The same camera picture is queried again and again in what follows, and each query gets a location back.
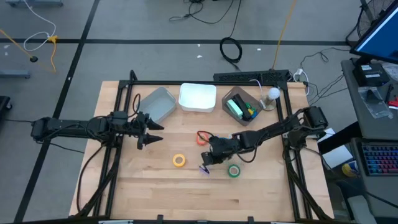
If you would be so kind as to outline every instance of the wooden tabletop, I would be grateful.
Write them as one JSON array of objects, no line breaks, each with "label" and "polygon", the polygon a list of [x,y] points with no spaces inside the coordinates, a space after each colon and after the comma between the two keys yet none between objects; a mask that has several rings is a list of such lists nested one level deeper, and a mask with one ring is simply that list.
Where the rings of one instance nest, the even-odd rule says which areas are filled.
[{"label": "wooden tabletop", "polygon": [[[304,86],[301,83],[289,83],[288,86],[293,113],[308,106]],[[117,87],[118,82],[103,82],[95,116],[107,115],[113,110]],[[134,85],[132,96],[140,93],[145,98],[158,87]],[[179,85],[164,87],[178,99]],[[124,138],[111,218],[154,220],[162,214],[165,220],[245,221],[248,216],[253,216],[255,221],[294,221],[281,137],[267,140],[259,146],[256,160],[250,164],[234,156],[230,161],[209,166],[210,176],[198,168],[203,162],[201,152],[208,151],[208,146],[196,143],[198,130],[228,137],[231,133],[258,130],[278,121],[277,110],[262,111],[248,126],[240,125],[221,108],[221,98],[232,87],[217,86],[216,107],[212,113],[183,111],[177,103],[176,110],[161,122],[164,130],[148,131],[162,136],[164,140],[152,143],[142,151],[136,148],[137,139]],[[257,99],[261,96],[258,86],[241,88]],[[281,102],[284,116],[287,116],[283,94]],[[314,140],[308,139],[307,145],[318,150]],[[99,142],[88,140],[82,164],[99,146]],[[83,175],[81,206],[98,186],[104,152],[103,149],[94,157]],[[172,163],[173,156],[178,153],[187,158],[183,167],[175,167]],[[304,150],[301,155],[308,191],[325,213],[333,217],[319,155]],[[250,159],[252,154],[243,157]],[[238,178],[228,176],[227,168],[231,164],[240,166],[241,175]],[[304,217],[302,196],[297,188],[296,191],[301,217]],[[107,196],[106,190],[100,214],[104,213]],[[70,214],[76,212],[75,194]]]}]

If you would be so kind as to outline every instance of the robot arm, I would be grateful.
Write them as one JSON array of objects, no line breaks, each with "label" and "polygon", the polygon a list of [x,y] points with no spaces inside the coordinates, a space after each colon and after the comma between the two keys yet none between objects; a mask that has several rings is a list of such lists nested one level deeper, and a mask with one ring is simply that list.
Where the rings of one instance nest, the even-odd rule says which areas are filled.
[{"label": "robot arm", "polygon": [[328,122],[319,107],[311,106],[298,110],[281,122],[276,122],[258,131],[243,131],[232,134],[232,139],[209,138],[211,150],[201,154],[204,168],[208,165],[220,164],[234,154],[252,152],[264,141],[287,133],[289,146],[301,148],[305,146],[305,138],[310,135],[325,135],[323,130]]},{"label": "robot arm", "polygon": [[44,141],[55,137],[90,138],[100,142],[114,142],[116,134],[127,134],[138,138],[137,148],[142,145],[160,141],[163,138],[146,133],[146,129],[163,130],[164,128],[153,122],[149,114],[138,112],[135,119],[128,121],[124,111],[112,112],[107,116],[100,116],[89,121],[64,120],[42,118],[32,124],[30,135],[35,141]]}]

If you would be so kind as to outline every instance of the black floor stripe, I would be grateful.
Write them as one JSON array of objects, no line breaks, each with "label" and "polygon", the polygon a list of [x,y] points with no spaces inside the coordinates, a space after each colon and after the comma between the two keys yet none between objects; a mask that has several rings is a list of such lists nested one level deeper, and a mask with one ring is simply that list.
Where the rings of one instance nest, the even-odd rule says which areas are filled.
[{"label": "black floor stripe", "polygon": [[[25,39],[14,39],[23,43]],[[44,39],[32,39],[29,43],[42,43]],[[277,45],[278,40],[238,40],[244,45]],[[0,39],[0,43],[11,43],[9,39]],[[79,44],[80,39],[59,39],[59,44]],[[124,40],[124,39],[86,39],[85,44],[220,44],[220,40]],[[283,40],[281,45],[304,46],[347,46],[345,41],[320,41],[320,40]]]},{"label": "black floor stripe", "polygon": [[[86,26],[81,35],[81,39],[79,41],[79,45],[77,47],[75,56],[73,57],[72,64],[70,65],[67,78],[65,79],[65,83],[63,84],[63,88],[62,88],[62,91],[60,94],[60,98],[58,99],[57,106],[55,107],[55,111],[53,114],[54,118],[59,118],[59,116],[60,116],[62,106],[65,102],[65,98],[67,97],[67,92],[68,92],[70,83],[72,81],[73,74],[75,73],[77,63],[79,62],[81,51],[83,50],[85,40],[87,38],[88,32],[90,31],[91,24],[93,23],[94,15],[97,10],[99,2],[100,2],[100,0],[95,0],[93,3],[93,6],[91,7],[91,11],[88,16]],[[33,191],[34,191],[36,183],[37,183],[37,179],[39,178],[40,171],[42,169],[45,157],[47,155],[47,151],[50,146],[49,143],[50,143],[49,141],[45,141],[43,143],[42,147],[40,148],[39,156],[37,157],[32,174],[30,175],[29,182],[26,186],[24,196],[21,200],[21,203],[19,204],[18,211],[16,213],[14,222],[22,222],[24,219],[27,207],[29,206],[30,199],[32,197]]]}]

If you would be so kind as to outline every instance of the yellow tape roll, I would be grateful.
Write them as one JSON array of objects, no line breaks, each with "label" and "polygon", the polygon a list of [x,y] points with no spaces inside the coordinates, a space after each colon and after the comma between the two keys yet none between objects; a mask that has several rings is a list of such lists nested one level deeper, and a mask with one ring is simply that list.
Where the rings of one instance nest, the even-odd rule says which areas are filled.
[{"label": "yellow tape roll", "polygon": [[183,155],[183,154],[176,154],[176,155],[174,155],[173,156],[173,164],[176,166],[176,167],[181,167],[181,166],[184,166],[184,164],[185,164],[185,156]]}]

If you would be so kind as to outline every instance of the blue screen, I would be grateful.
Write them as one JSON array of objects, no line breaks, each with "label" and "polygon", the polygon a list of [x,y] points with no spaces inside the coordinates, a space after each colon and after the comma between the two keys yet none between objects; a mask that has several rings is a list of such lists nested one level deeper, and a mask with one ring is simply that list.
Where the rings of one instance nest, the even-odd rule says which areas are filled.
[{"label": "blue screen", "polygon": [[398,63],[398,4],[379,21],[378,26],[355,50]]}]

